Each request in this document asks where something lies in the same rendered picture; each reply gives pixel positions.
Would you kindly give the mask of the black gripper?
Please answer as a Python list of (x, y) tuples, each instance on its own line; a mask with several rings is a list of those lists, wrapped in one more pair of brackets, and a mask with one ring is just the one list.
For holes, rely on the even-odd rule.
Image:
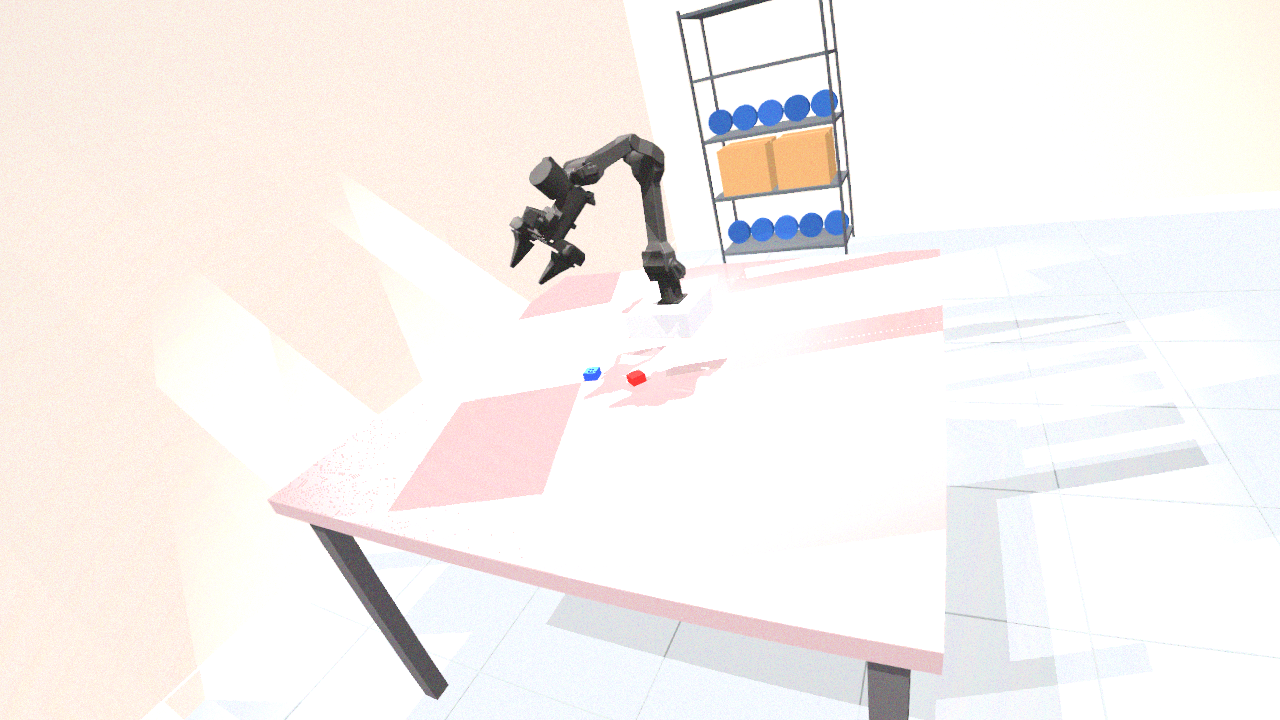
[[(513, 269), (518, 263), (527, 255), (527, 252), (534, 247), (535, 243), (531, 241), (539, 240), (541, 243), (547, 243), (558, 252), (550, 250), (550, 263), (548, 264), (545, 272), (543, 272), (539, 284), (547, 283), (554, 275), (564, 272), (573, 264), (581, 266), (585, 260), (585, 254), (579, 250), (573, 243), (566, 241), (566, 236), (570, 233), (571, 228), (576, 231), (577, 225), (575, 222), (576, 217), (571, 211), (566, 211), (563, 208), (553, 204), (552, 208), (547, 206), (547, 211), (561, 217), (561, 225), (558, 231), (550, 234), (553, 231), (538, 231), (526, 223), (521, 222), (521, 217), (515, 217), (509, 222), (511, 232), (515, 234), (513, 251), (509, 260), (509, 266)], [(544, 240), (543, 240), (544, 238)], [(530, 241), (531, 240), (531, 241)], [(554, 242), (552, 243), (550, 240)]]

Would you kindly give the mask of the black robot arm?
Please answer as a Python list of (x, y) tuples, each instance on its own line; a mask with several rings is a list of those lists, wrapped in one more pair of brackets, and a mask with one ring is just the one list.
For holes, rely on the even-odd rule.
[[(646, 224), (646, 250), (641, 252), (643, 266), (650, 281), (658, 281), (660, 301), (658, 305), (681, 304), (689, 293), (684, 293), (680, 279), (686, 275), (686, 266), (678, 261), (675, 249), (666, 233), (666, 217), (660, 192), (660, 181), (666, 173), (666, 152), (635, 133), (618, 135), (611, 143), (582, 158), (564, 161), (563, 168), (553, 158), (543, 158), (530, 172), (529, 182), (556, 205), (571, 211), (579, 218), (588, 204), (595, 206), (594, 192), (582, 186), (596, 184), (607, 167), (623, 159), (631, 167), (632, 174), (641, 187), (643, 209)], [(547, 206), (545, 206), (547, 208)], [(547, 209), (526, 206), (522, 223), (538, 231), (558, 231), (561, 217)]]

